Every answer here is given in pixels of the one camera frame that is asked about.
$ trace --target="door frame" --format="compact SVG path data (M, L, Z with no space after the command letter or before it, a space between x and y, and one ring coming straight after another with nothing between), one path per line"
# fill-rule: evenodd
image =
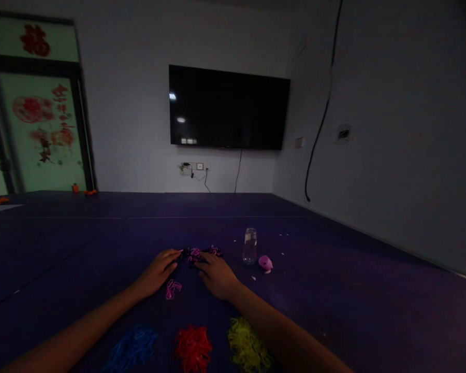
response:
M92 150L92 136L90 132L90 125L88 120L88 105L86 102L86 90L84 84L84 74L81 68L81 56L79 51L79 41L76 26L73 20L41 17L21 13L12 13L0 11L0 17L15 18L21 20L29 20L36 22L56 23L69 25L75 28L76 45L78 49L79 62L65 62L56 60L41 60L36 58L23 58L0 55L0 73L15 73L24 75L39 75L39 76L52 76L60 78L68 78L71 84L72 100L74 103L75 116L78 128L78 136L80 141L81 158L83 159L83 169L88 190L98 189L97 180L95 176L94 157ZM4 101L0 92L0 111L5 112ZM5 132L8 132L6 118L3 117ZM17 165L17 158L14 155L13 146L11 145L11 160L7 159L7 152L5 150L4 140L12 144L9 134L4 133L0 129L0 163L2 165L2 173L4 175L7 192L9 194L23 193L24 186L23 180L19 172L17 174L16 186L10 174L11 168L14 167L19 171Z

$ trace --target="white wall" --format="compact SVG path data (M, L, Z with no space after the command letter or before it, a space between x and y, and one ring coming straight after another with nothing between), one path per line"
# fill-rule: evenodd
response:
M306 0L296 11L293 38L307 29L310 43L292 76L274 193L466 274L466 6L344 0L309 204L337 7ZM334 144L341 124L353 126L345 146Z
M233 192L239 150L170 144L168 65L285 77L289 14L187 0L0 0L0 10L76 22L101 190L206 192L176 168L204 162L211 191ZM237 192L271 192L275 158L244 151Z

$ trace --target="wall-mounted tv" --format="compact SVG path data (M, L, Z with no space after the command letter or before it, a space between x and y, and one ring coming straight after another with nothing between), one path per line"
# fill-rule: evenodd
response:
M290 80L169 65L171 144L281 149Z

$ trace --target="pile of rubber bands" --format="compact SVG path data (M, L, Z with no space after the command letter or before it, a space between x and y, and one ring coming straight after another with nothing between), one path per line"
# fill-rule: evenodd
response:
M221 251L221 249L217 248L217 247L214 247L214 245L212 245L210 248L207 248L207 249L204 249L204 250L200 250L200 249L197 249L197 248L183 249L182 253L181 253L181 258L188 257L188 259L186 260L187 263L204 262L205 260L200 255L200 252L206 252L206 253L216 255L216 256L219 256L219 257L223 256L223 252Z
M233 352L231 361L245 373L267 372L271 367L272 357L266 345L245 318L231 319L230 323L228 341Z
M211 358L212 344L205 326L181 329L176 335L176 348L173 357L181 359L184 373L206 373Z
M109 361L100 373L124 373L136 363L145 364L154 354L152 347L156 338L157 332L151 327L135 326L110 351Z

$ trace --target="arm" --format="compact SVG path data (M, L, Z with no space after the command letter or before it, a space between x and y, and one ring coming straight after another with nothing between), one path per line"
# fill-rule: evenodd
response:
M203 271L200 277L207 288L242 313L287 371L352 373L314 337L245 287L222 258L202 256L208 264L195 265Z
M166 266L179 255L180 252L176 250L163 251L130 287L13 361L0 372L68 372L118 318L161 287L176 268L176 263L167 269Z

